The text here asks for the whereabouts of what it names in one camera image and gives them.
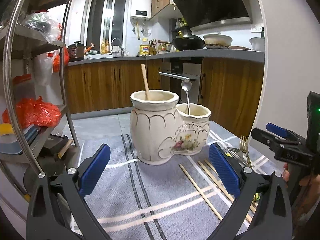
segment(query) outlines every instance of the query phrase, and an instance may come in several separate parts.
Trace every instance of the shelving rack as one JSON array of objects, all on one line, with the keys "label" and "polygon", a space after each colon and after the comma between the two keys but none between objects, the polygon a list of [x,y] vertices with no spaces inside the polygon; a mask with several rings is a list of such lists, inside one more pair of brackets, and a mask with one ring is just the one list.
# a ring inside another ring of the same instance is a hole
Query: shelving rack
[{"label": "shelving rack", "polygon": [[[5,101],[13,130],[22,149],[22,154],[20,155],[0,154],[0,169],[22,196],[26,194],[25,190],[17,183],[14,176],[8,169],[6,169],[1,160],[16,163],[30,163],[30,166],[33,168],[35,173],[39,174],[43,170],[36,159],[53,128],[42,127],[37,137],[29,146],[23,130],[18,122],[15,105],[13,104],[14,98],[12,90],[11,59],[27,59],[56,49],[60,49],[60,59],[64,59],[67,20],[72,0],[29,0],[28,11],[50,9],[62,4],[66,4],[62,22],[61,41],[54,41],[53,43],[49,43],[38,31],[25,27],[21,24],[17,24],[24,1],[25,0],[17,0],[8,26],[0,31],[0,53],[3,51],[3,83]],[[62,116],[66,115],[67,117],[71,135],[75,143],[75,147],[71,151],[75,152],[79,151],[80,147],[67,105],[63,60],[60,60],[59,77],[63,102],[63,105],[60,105],[59,109],[62,113]]]}]

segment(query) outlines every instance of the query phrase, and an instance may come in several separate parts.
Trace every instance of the metal screw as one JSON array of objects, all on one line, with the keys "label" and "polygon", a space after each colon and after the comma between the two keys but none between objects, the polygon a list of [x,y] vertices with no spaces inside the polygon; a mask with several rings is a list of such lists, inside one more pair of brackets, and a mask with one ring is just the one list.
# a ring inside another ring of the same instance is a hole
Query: metal screw
[{"label": "metal screw", "polygon": [[276,175],[278,178],[281,178],[281,172],[275,171],[275,175]]},{"label": "metal screw", "polygon": [[243,168],[243,171],[244,171],[245,173],[250,174],[250,173],[252,172],[252,169],[249,168],[249,167],[244,167],[244,168]]},{"label": "metal screw", "polygon": [[44,172],[40,172],[39,175],[38,175],[38,178],[42,179],[42,178],[44,178],[44,176],[45,176],[45,173]]},{"label": "metal screw", "polygon": [[68,174],[75,174],[76,173],[76,169],[75,168],[70,168],[68,170]]}]

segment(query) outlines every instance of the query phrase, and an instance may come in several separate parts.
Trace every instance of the white plastic bag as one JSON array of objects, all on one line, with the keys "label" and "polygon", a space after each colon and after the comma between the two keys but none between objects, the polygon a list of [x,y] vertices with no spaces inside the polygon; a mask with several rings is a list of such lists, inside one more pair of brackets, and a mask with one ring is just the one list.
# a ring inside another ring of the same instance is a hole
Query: white plastic bag
[{"label": "white plastic bag", "polygon": [[50,43],[58,40],[60,36],[58,20],[50,12],[30,14],[22,24],[41,32]]},{"label": "white plastic bag", "polygon": [[48,53],[35,57],[33,71],[37,84],[41,86],[49,85],[53,73],[53,59],[54,56],[48,57]]}]

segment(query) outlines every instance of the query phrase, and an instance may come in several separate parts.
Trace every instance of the hand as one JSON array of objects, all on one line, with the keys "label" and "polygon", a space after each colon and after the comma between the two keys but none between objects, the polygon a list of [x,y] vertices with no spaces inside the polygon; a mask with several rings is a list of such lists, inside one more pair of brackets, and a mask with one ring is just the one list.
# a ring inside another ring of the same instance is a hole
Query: hand
[{"label": "hand", "polygon": [[[290,179],[288,164],[285,163],[283,167],[285,168],[285,170],[282,173],[282,177],[284,181],[288,182]],[[310,180],[310,175],[300,180],[299,185],[307,186],[309,180]],[[314,204],[317,202],[319,196],[320,196],[320,175],[316,175],[311,178],[311,181],[309,184],[309,190],[305,195],[304,199],[302,200],[301,210],[299,212],[299,215],[302,215],[303,213],[308,213],[311,210],[311,208],[314,206]]]}]

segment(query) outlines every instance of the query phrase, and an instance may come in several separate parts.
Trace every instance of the water heater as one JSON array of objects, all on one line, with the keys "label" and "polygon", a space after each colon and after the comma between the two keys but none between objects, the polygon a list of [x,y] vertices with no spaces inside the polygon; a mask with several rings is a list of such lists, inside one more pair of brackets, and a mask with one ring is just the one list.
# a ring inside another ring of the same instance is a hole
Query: water heater
[{"label": "water heater", "polygon": [[132,0],[130,17],[149,20],[151,18],[151,0]]}]

